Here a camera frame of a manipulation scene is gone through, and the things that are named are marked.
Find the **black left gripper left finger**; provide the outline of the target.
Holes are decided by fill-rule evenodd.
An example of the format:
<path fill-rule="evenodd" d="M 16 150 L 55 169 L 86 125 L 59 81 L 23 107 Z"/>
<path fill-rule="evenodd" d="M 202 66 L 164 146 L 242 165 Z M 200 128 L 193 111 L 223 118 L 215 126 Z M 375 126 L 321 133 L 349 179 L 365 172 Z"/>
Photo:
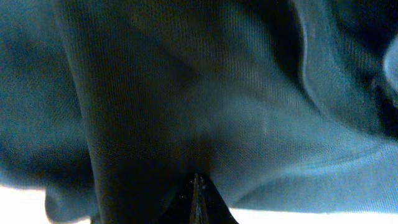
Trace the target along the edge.
<path fill-rule="evenodd" d="M 179 184 L 168 209 L 158 224 L 190 224 L 195 174 L 189 173 Z"/>

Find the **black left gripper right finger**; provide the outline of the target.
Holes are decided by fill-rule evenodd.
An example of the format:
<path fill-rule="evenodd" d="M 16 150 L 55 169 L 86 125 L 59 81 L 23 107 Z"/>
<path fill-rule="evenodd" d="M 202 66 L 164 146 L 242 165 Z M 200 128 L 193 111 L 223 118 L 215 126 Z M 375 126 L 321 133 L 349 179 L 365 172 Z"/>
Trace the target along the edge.
<path fill-rule="evenodd" d="M 238 224 L 210 179 L 196 174 L 196 224 Z"/>

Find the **black t-shirt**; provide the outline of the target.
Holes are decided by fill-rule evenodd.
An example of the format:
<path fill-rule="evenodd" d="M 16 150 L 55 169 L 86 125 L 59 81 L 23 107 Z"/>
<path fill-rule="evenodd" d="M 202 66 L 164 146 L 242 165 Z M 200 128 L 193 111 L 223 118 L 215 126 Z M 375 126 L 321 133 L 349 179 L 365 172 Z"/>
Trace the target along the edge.
<path fill-rule="evenodd" d="M 54 223 L 397 213 L 396 1 L 2 1 L 1 183 Z"/>

